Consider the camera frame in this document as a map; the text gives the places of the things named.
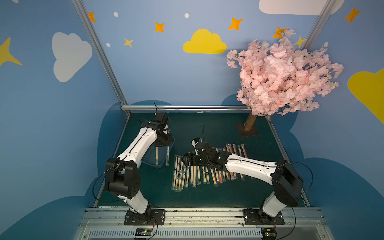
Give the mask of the chopsticks green tip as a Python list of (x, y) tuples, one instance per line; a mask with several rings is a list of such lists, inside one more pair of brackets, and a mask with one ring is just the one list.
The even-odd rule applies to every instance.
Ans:
[(210, 184), (208, 167), (203, 166), (202, 169), (203, 169), (203, 182), (204, 182), (204, 184)]

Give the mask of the clear plastic storage box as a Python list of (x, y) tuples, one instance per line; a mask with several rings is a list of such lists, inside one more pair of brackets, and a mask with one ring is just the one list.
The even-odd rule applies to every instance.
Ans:
[(174, 146), (174, 143), (175, 138), (173, 137), (173, 140), (169, 146), (157, 148), (155, 146), (150, 146), (147, 152), (144, 154), (141, 163), (155, 169), (162, 168), (166, 163), (169, 162), (169, 155)]

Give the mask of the chopsticks panda sleeve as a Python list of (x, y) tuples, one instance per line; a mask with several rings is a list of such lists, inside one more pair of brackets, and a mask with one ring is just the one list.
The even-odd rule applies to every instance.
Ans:
[(187, 166), (184, 166), (183, 168), (183, 177), (182, 177), (182, 186), (181, 186), (181, 190), (183, 190), (185, 188), (185, 186), (188, 185), (188, 179), (187, 179), (187, 176), (188, 176), (188, 169), (187, 169)]

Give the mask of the chopsticks thin pair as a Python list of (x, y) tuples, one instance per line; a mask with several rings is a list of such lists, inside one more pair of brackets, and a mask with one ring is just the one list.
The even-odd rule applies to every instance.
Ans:
[(181, 162), (179, 185), (178, 185), (179, 192), (181, 192), (184, 189), (185, 170), (186, 170), (186, 166), (183, 162)]

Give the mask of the chopsticks red print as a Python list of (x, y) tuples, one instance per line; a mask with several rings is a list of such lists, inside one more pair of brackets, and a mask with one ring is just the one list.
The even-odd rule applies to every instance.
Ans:
[(219, 184), (220, 182), (219, 171), (215, 170), (215, 176), (216, 176), (216, 182)]

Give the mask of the red striped chopsticks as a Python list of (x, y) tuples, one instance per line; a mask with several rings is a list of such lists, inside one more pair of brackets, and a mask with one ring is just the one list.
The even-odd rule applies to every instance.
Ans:
[(216, 172), (215, 172), (215, 170), (213, 170), (213, 169), (210, 169), (210, 170), (211, 170), (211, 174), (212, 174), (212, 179), (213, 179), (214, 186), (217, 187), (217, 186), (218, 186), (218, 183), (217, 183), (217, 178), (216, 178)]

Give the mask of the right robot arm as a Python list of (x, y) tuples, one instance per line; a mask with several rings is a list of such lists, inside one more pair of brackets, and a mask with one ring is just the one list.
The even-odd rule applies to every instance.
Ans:
[(192, 141), (193, 152), (186, 153), (181, 161), (187, 166), (207, 167), (209, 170), (242, 174), (273, 186), (273, 192), (265, 198), (259, 210), (245, 209), (245, 217), (254, 217), (255, 224), (272, 225), (278, 222), (285, 207), (299, 205), (304, 179), (286, 160), (263, 162), (241, 157), (228, 151), (217, 151), (208, 142), (198, 138)]

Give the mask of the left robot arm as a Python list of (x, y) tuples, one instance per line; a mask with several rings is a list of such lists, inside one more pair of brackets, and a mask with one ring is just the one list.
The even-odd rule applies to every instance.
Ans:
[(105, 187), (116, 195), (130, 209), (126, 214), (126, 224), (145, 225), (152, 219), (150, 202), (140, 191), (141, 160), (151, 147), (166, 147), (173, 142), (169, 131), (168, 116), (157, 113), (150, 121), (141, 124), (141, 129), (132, 143), (116, 158), (106, 162)]

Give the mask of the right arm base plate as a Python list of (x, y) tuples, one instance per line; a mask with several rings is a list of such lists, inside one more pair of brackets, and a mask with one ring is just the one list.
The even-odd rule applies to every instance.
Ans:
[(282, 212), (278, 212), (275, 217), (265, 214), (262, 210), (247, 208), (243, 209), (245, 224), (251, 225), (284, 225), (285, 221)]

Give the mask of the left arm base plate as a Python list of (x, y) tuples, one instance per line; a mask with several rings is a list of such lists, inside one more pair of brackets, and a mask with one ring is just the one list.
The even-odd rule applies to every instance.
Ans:
[(138, 214), (128, 210), (125, 216), (125, 226), (149, 226), (155, 225), (163, 226), (165, 223), (166, 210), (164, 209), (150, 209), (144, 214)]

